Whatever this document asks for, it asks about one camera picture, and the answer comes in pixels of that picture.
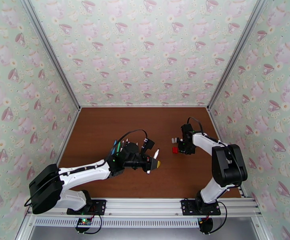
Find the wall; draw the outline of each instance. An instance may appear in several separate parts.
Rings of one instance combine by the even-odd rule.
[[[55,162],[75,107],[18,0],[0,0],[0,239],[14,239],[28,184]]]
[[[212,112],[248,166],[243,184],[276,239],[290,239],[290,0],[270,0]]]
[[[82,106],[205,106],[256,0],[31,0]]]

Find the mounting plate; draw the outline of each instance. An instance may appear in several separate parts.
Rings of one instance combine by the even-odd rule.
[[[221,214],[218,204],[209,204],[207,208],[197,209],[195,200],[181,200],[183,216],[219,216]]]
[[[67,209],[68,215],[101,215],[105,214],[106,200],[91,200],[89,210]]]

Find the aluminum frame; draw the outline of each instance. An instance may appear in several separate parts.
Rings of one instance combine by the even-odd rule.
[[[178,105],[168,105],[168,106],[161,106],[161,105],[149,105],[149,106],[141,106],[141,105],[135,105],[135,106],[92,106],[92,105],[83,105],[82,108],[206,108],[206,106],[201,105],[185,105],[185,106],[178,106]]]
[[[207,108],[207,112],[208,112],[208,115],[210,117],[210,120],[212,121],[212,125],[216,131],[216,134],[218,136],[218,138],[223,141],[223,138],[221,136],[221,133],[219,132],[219,128],[216,124],[216,121],[215,121],[215,118],[214,118],[214,115],[212,113],[212,107],[211,108]],[[240,186],[240,194],[242,197],[246,197],[246,189],[244,187],[244,182],[242,183],[242,185]],[[266,226],[266,223],[263,219],[263,217],[252,217],[252,223],[254,225],[254,228],[255,228],[255,231],[257,233],[257,236],[260,240],[272,240],[273,237],[272,235],[270,234],[270,231],[268,229],[268,227]]]
[[[58,75],[61,78],[62,83],[64,84],[64,86],[66,87],[74,105],[76,106],[77,110],[80,109],[80,104],[74,94],[74,91],[72,90],[68,80],[66,79],[66,75],[58,61],[58,58],[54,52],[54,49],[52,48],[52,45],[50,44],[47,35],[44,31],[44,28],[41,25],[41,22],[36,14],[36,11],[31,3],[31,0],[20,0],[20,2],[22,3],[22,6],[30,20],[30,23],[35,31],[35,33],[37,34],[40,43],[42,44],[43,48],[46,51],[46,54],[48,55],[51,63],[53,64],[56,72],[58,73]]]
[[[62,150],[60,151],[60,153],[58,155],[58,158],[56,159],[56,162],[55,162],[57,164],[57,166],[59,166],[60,161],[61,161],[61,159],[62,159],[62,157],[63,157],[63,155],[65,153],[65,149],[66,149],[66,147],[68,145],[69,139],[70,139],[70,137],[72,135],[72,132],[73,132],[73,130],[75,128],[76,122],[78,120],[78,117],[79,117],[79,114],[80,114],[81,111],[82,111],[82,109],[79,108],[77,110],[77,112],[75,113],[75,115],[73,116],[72,123],[71,123],[70,127],[67,130],[67,134],[65,136],[65,139],[63,140],[63,143],[60,145],[60,148]]]
[[[181,198],[101,198],[107,201],[105,215],[102,218],[198,218],[205,216],[183,216]],[[253,198],[222,198],[226,205],[228,217],[259,217],[260,210]],[[67,209],[53,208],[39,216],[49,217],[81,217],[67,215]],[[220,205],[220,216],[225,216],[225,208]]]
[[[230,57],[230,60],[222,74],[222,77],[220,78],[220,81],[217,84],[217,87],[207,105],[207,108],[210,108],[214,105],[222,87],[224,86],[224,84],[226,83],[228,77],[230,76],[231,72],[233,71],[233,68],[236,64],[236,62],[238,61],[239,55],[240,53],[243,51],[244,47],[246,46],[246,43],[252,33],[252,31],[254,30],[258,19],[260,18],[261,14],[263,13],[266,4],[269,0],[257,0],[254,9],[249,17],[249,20],[242,32],[241,37],[239,38],[239,41],[232,53],[232,56]]]
[[[105,198],[106,211],[102,216],[106,228],[197,228],[197,218],[205,216],[183,216],[181,198]],[[222,198],[228,217],[262,218],[253,198]],[[53,208],[43,214],[34,215],[31,208],[25,216],[16,240],[30,239],[35,226],[74,227],[81,215],[67,215],[67,209]],[[220,216],[225,209],[220,205]],[[91,227],[98,227],[96,219]]]

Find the wooden floor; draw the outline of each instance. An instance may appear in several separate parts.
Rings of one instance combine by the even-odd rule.
[[[199,119],[204,132],[212,137],[216,133],[205,108],[83,108],[70,141],[60,162],[60,167],[90,164],[103,159],[114,140],[130,130],[142,128],[155,142],[153,155],[160,149],[160,168],[149,175],[142,169],[126,168],[122,175],[106,180],[89,182],[74,188],[86,189],[92,197],[137,198],[194,198],[212,177],[211,157],[197,148],[196,154],[173,154],[171,138],[181,137],[180,127],[189,116]],[[194,129],[199,129],[192,122]],[[144,133],[128,136],[141,146]],[[240,197],[237,189],[224,197]]]

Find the teacup pattern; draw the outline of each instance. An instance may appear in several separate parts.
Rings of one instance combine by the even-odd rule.
[[[290,240],[290,0],[270,0],[212,107],[242,149],[243,183],[274,239]]]
[[[75,112],[21,2],[0,0],[0,239],[15,238],[28,184],[58,158]]]
[[[82,106],[206,106],[256,3],[31,1]]]

